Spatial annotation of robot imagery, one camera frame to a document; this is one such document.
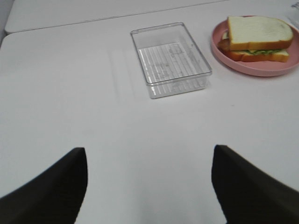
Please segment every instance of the plate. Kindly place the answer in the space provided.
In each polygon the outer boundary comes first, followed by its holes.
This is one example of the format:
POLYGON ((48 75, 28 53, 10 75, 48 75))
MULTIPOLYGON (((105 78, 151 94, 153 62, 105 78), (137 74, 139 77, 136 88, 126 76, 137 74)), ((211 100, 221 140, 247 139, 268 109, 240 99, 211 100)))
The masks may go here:
POLYGON ((213 30, 211 37, 212 52, 220 61, 226 64, 228 67, 253 76, 271 77, 284 75, 299 65, 299 32, 291 26, 294 39, 287 49, 290 57, 287 62, 235 62, 232 59, 226 57, 218 48, 217 43, 221 40, 224 32, 228 30, 227 20, 219 23, 213 30))

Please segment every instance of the pink plate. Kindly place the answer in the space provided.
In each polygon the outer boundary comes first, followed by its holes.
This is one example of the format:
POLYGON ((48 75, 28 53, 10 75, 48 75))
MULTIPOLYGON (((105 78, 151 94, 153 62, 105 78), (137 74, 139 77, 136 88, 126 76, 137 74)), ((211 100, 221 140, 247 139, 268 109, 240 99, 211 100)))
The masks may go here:
POLYGON ((294 39, 290 47, 287 49, 290 57, 289 60, 285 63, 270 61, 235 62, 230 58, 226 57, 223 53, 221 53, 221 51, 218 50, 217 43, 221 40, 223 33, 226 32, 228 29, 227 20, 219 23, 213 30, 211 38, 212 52, 220 61, 222 61, 228 67, 231 67, 232 69, 245 74, 263 77, 284 75, 299 65, 299 32, 295 28, 291 28, 294 33, 294 39))

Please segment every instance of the table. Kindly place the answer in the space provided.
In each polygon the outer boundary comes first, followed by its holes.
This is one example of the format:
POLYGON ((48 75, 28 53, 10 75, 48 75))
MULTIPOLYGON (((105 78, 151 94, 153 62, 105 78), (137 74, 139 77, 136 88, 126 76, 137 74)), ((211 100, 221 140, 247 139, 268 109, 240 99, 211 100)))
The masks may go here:
POLYGON ((227 15, 285 17, 292 1, 230 0, 11 34, 0 50, 0 196, 85 147, 78 224, 225 223, 213 148, 230 146, 299 190, 299 69, 240 74, 210 50, 227 15), (206 89, 152 100, 130 31, 185 23, 210 63, 206 89))
POLYGON ((25 30, 123 17, 225 0, 15 0, 5 30, 25 30))

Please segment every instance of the bread slice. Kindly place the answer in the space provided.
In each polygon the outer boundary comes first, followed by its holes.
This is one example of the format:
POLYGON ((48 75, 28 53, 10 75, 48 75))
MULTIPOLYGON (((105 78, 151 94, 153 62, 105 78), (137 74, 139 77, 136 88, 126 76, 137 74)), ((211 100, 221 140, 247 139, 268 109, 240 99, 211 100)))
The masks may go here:
POLYGON ((276 50, 230 50, 228 33, 222 35, 222 40, 217 47, 221 52, 234 61, 242 62, 259 62, 259 61, 275 61, 287 62, 289 54, 285 49, 276 50))
POLYGON ((293 39, 287 23, 264 16, 229 16, 228 31, 231 50, 286 49, 293 39))

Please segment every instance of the white bread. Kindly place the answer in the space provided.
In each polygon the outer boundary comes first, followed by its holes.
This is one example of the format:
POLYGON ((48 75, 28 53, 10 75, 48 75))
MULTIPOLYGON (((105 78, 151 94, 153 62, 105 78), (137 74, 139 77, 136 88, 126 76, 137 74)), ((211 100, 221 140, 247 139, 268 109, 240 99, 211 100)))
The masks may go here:
POLYGON ((289 54, 285 49, 277 50, 275 53, 255 55, 248 50, 230 50, 228 33, 222 35, 222 40, 218 43, 221 52, 234 61, 242 62, 259 62, 259 61, 275 61, 287 62, 289 54))
POLYGON ((287 23, 264 16, 229 16, 228 33, 231 50, 286 49, 293 39, 287 23))

